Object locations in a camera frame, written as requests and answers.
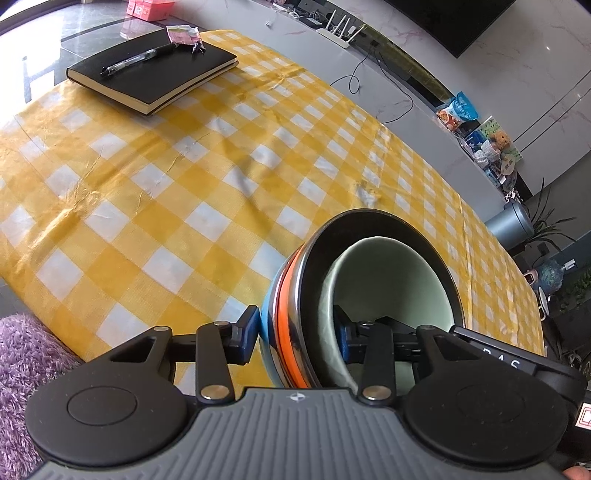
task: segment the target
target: yellow checkered tablecloth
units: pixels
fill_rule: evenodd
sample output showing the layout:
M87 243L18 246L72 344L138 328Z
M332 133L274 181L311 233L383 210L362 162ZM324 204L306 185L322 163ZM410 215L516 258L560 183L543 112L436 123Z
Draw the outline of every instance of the yellow checkered tablecloth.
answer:
M369 206L433 243L468 328L542 353L533 292L422 158L273 50L203 36L240 65L157 115L64 82L2 126L1 274L64 343L88 360L154 325L233 321L319 226ZM232 375L269 385L258 353Z

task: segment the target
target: black television screen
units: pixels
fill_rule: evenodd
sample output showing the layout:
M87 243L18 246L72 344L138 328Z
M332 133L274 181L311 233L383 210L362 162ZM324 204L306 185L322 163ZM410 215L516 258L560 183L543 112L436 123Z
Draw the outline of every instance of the black television screen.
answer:
M387 0L458 58L515 0Z

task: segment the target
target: purple fluffy fabric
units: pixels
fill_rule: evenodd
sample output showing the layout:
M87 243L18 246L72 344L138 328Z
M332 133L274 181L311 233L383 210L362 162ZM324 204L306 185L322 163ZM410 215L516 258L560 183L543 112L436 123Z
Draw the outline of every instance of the purple fluffy fabric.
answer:
M25 427L25 406L41 385L80 365L35 318L0 320L0 479L25 478L41 460Z

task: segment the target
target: notebook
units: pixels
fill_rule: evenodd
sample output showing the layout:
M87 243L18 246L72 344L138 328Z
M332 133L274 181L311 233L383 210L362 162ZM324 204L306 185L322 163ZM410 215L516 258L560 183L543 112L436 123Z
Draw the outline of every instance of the notebook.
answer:
M100 76L103 67L169 42L166 30L142 35L72 65L66 76L149 115L238 64L234 54L204 42L204 54L191 54L191 47L180 46L171 54L142 61L110 77Z

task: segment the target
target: human hand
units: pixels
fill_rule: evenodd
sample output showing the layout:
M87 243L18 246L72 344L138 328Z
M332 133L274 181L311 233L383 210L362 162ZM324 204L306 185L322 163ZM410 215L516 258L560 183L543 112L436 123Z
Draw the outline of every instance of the human hand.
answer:
M591 472L582 466L572 466L563 473L569 480L591 480Z

